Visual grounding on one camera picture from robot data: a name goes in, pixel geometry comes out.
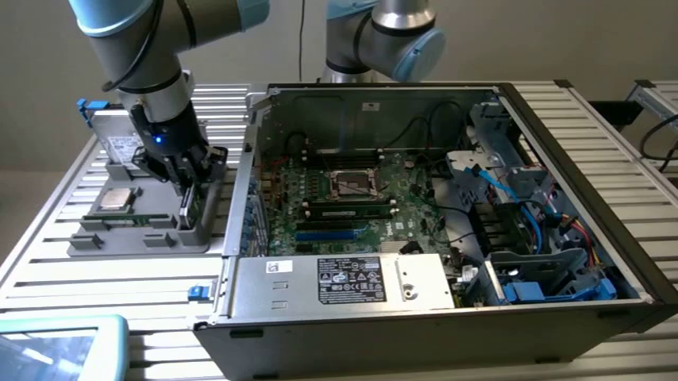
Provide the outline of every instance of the blue latch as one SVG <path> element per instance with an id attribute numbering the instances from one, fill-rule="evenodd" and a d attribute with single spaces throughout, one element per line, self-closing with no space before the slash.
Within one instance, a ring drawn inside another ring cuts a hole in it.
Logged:
<path id="1" fill-rule="evenodd" d="M 209 300 L 209 287 L 208 286 L 193 286 L 188 289 L 188 301 L 201 302 Z"/>
<path id="2" fill-rule="evenodd" d="M 86 105 L 88 110 L 104 110 L 108 108 L 110 103 L 108 101 L 92 101 L 89 105 Z"/>
<path id="3" fill-rule="evenodd" d="M 86 99 L 80 98 L 77 100 L 76 105 L 77 105 L 77 112 L 80 113 L 80 115 L 84 118 L 84 123 L 86 123 L 86 126 L 89 128 L 92 128 L 92 123 L 90 123 L 89 115 L 86 114 L 86 111 L 89 111 L 89 110 L 93 110 L 93 111 L 96 111 L 96 110 L 104 110 L 104 109 L 108 108 L 110 103 L 108 101 L 92 101 L 88 104 L 86 103 Z"/>

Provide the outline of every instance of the black cable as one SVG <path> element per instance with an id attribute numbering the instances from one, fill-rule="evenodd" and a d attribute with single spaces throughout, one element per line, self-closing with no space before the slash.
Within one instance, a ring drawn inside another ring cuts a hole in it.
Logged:
<path id="1" fill-rule="evenodd" d="M 423 123 L 425 123 L 425 125 L 428 124 L 428 121 L 425 120 L 424 117 L 413 117 L 411 120 L 409 120 L 409 123 L 407 124 L 407 127 L 404 127 L 404 130 L 400 132 L 400 134 L 395 137 L 395 139 L 392 139 L 388 144 L 385 144 L 383 147 L 384 148 L 388 148 L 391 147 L 393 144 L 397 143 L 397 141 L 403 138 L 404 134 L 407 133 L 407 131 L 412 128 L 413 126 L 413 123 L 416 121 L 421 121 Z"/>
<path id="2" fill-rule="evenodd" d="M 432 138 L 433 138 L 433 127 L 432 126 L 433 126 L 435 112 L 440 109 L 440 107 L 447 106 L 447 105 L 452 105 L 459 110 L 459 120 L 460 120 L 459 127 L 461 129 L 464 128 L 464 109 L 461 108 L 460 104 L 456 101 L 449 101 L 449 100 L 441 101 L 433 106 L 433 108 L 431 109 L 431 112 L 428 113 L 428 140 L 432 140 Z"/>
<path id="3" fill-rule="evenodd" d="M 435 205 L 432 202 L 428 202 L 425 200 L 425 198 L 420 197 L 419 196 L 419 199 L 421 200 L 421 202 L 428 205 L 428 206 L 432 206 L 433 208 L 437 208 L 437 209 L 444 209 L 444 210 L 453 210 L 455 212 L 459 212 L 461 213 L 464 216 L 468 216 L 468 212 L 460 208 L 455 208 L 453 206 L 441 206 L 441 205 Z"/>
<path id="4" fill-rule="evenodd" d="M 672 123 L 674 121 L 678 120 L 678 114 L 674 115 L 672 117 L 664 119 L 655 127 L 652 127 L 649 129 L 649 131 L 647 131 L 647 133 L 643 135 L 643 138 L 639 140 L 639 154 L 645 158 L 645 159 L 652 159 L 652 160 L 663 160 L 666 161 L 664 164 L 662 164 L 662 167 L 664 168 L 667 164 L 667 162 L 670 161 L 674 161 L 674 160 L 678 160 L 678 157 L 671 157 L 672 154 L 674 154 L 674 151 L 675 149 L 678 148 L 675 145 L 674 145 L 674 148 L 668 151 L 668 154 L 666 155 L 666 157 L 662 157 L 662 156 L 652 156 L 649 155 L 645 151 L 644 151 L 644 145 L 647 144 L 647 140 L 651 138 L 651 136 L 656 133 L 656 131 L 659 131 L 664 126 L 667 126 L 670 123 Z"/>
<path id="5" fill-rule="evenodd" d="M 300 1 L 300 23 L 298 23 L 298 82 L 301 81 L 301 57 L 304 54 L 304 21 L 305 21 L 305 0 Z"/>
<path id="6" fill-rule="evenodd" d="M 138 65 L 141 65 L 144 58 L 146 58 L 148 51 L 150 50 L 152 41 L 154 40 L 156 34 L 157 34 L 157 26 L 160 25 L 160 16 L 161 16 L 161 6 L 164 4 L 164 0 L 154 0 L 154 1 L 156 1 L 156 6 L 153 8 L 153 15 L 152 15 L 150 25 L 149 25 L 148 31 L 146 31 L 146 38 L 144 39 L 144 42 L 141 44 L 141 47 L 138 48 L 136 57 L 134 57 L 133 61 L 130 62 L 129 67 L 125 70 L 125 74 L 122 74 L 121 77 L 116 81 L 108 81 L 101 86 L 101 90 L 105 93 L 110 90 L 114 90 L 133 76 L 136 69 L 138 68 Z"/>
<path id="7" fill-rule="evenodd" d="M 461 234 L 459 237 L 456 237 L 453 240 L 449 241 L 449 243 L 455 243 L 457 241 L 461 241 L 467 236 L 473 236 L 475 235 L 475 232 L 469 232 L 467 234 Z"/>

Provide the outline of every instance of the aluminum workbench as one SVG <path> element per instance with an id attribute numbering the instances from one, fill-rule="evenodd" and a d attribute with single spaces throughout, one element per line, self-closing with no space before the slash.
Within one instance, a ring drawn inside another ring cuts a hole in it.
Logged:
<path id="1" fill-rule="evenodd" d="M 678 81 L 637 80 L 625 100 L 636 101 L 663 121 L 678 114 Z M 678 133 L 678 122 L 670 125 Z M 656 167 L 662 165 L 659 160 L 647 161 Z M 668 162 L 663 174 L 678 183 L 678 161 Z"/>
<path id="2" fill-rule="evenodd" d="M 581 173 L 608 201 L 667 278 L 678 283 L 678 190 L 577 92 L 553 82 L 513 83 Z M 236 167 L 244 132 L 246 85 L 198 86 L 193 105 L 208 139 L 228 148 Z M 224 379 L 184 317 L 208 314 L 188 304 L 186 289 L 221 268 L 232 171 L 222 190 L 210 249 L 198 255 L 82 259 L 66 255 L 74 222 L 106 179 L 105 151 L 89 140 L 38 216 L 0 267 L 0 318 L 120 314 L 130 328 L 129 380 Z M 451 343 L 449 350 L 463 350 Z M 644 334 L 601 343 L 569 364 L 375 375 L 361 379 L 678 379 L 678 317 Z"/>

